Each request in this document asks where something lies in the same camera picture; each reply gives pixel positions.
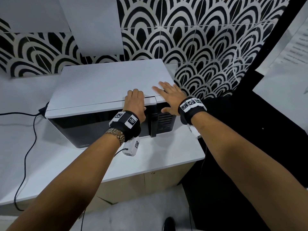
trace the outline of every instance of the forearm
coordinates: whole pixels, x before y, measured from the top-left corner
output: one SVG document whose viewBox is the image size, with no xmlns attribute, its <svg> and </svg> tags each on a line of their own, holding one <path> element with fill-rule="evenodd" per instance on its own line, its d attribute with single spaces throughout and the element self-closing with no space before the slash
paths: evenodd
<svg viewBox="0 0 308 231">
<path fill-rule="evenodd" d="M 53 179 L 18 219 L 43 225 L 45 230 L 55 228 L 56 222 L 61 230 L 73 225 L 94 197 L 119 147 L 116 136 L 103 135 Z"/>
<path fill-rule="evenodd" d="M 307 225 L 296 216 L 308 215 L 308 193 L 289 171 L 206 112 L 193 116 L 192 124 L 270 229 L 300 230 Z"/>
</svg>

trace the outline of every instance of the microwave top panel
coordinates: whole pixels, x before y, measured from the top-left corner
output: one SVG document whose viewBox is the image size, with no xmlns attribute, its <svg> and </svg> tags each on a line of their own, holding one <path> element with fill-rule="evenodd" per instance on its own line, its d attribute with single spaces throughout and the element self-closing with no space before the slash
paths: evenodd
<svg viewBox="0 0 308 231">
<path fill-rule="evenodd" d="M 61 116 L 59 109 L 123 101 L 134 88 L 145 97 L 159 96 L 152 90 L 159 81 L 174 83 L 161 59 L 66 66 L 47 112 L 58 110 Z"/>
</svg>

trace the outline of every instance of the person's left hand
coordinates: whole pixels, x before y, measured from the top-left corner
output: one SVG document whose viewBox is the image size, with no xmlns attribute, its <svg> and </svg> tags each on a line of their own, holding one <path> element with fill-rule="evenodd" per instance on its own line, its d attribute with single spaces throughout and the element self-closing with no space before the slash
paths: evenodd
<svg viewBox="0 0 308 231">
<path fill-rule="evenodd" d="M 144 94 L 138 89 L 133 91 L 129 90 L 127 96 L 125 97 L 124 107 L 122 111 L 128 110 L 137 115 L 140 120 L 140 124 L 145 120 L 144 107 Z"/>
</svg>

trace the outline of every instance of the hand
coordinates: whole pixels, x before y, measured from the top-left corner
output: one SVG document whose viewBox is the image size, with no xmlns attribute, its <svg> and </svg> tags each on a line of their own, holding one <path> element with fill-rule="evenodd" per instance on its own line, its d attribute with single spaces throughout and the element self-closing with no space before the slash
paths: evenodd
<svg viewBox="0 0 308 231">
<path fill-rule="evenodd" d="M 129 90 L 127 92 L 127 96 L 125 97 L 124 107 L 122 111 L 131 111 L 137 115 L 140 120 L 140 124 L 145 120 L 145 111 L 146 107 L 144 107 L 144 94 L 142 91 L 138 89 L 134 89 L 133 91 Z"/>
<path fill-rule="evenodd" d="M 165 99 L 165 101 L 167 101 L 168 104 L 171 106 L 171 108 L 163 108 L 161 112 L 168 112 L 172 115 L 179 116 L 180 114 L 178 113 L 177 109 L 179 108 L 179 105 L 182 103 L 182 101 L 187 98 L 187 96 L 175 84 L 171 86 L 169 83 L 161 81 L 158 84 L 162 86 L 165 92 L 156 86 L 153 86 L 152 89 L 156 91 L 159 95 L 161 95 Z"/>
</svg>

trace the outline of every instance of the person's right arm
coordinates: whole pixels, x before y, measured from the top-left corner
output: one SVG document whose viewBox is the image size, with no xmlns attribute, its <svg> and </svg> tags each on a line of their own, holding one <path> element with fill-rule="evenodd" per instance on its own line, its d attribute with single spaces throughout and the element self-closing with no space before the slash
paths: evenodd
<svg viewBox="0 0 308 231">
<path fill-rule="evenodd" d="M 186 95 L 159 83 L 158 92 L 171 106 L 162 112 L 179 115 Z M 308 230 L 308 191 L 281 164 L 207 112 L 191 119 L 222 170 L 252 203 L 271 230 Z"/>
</svg>

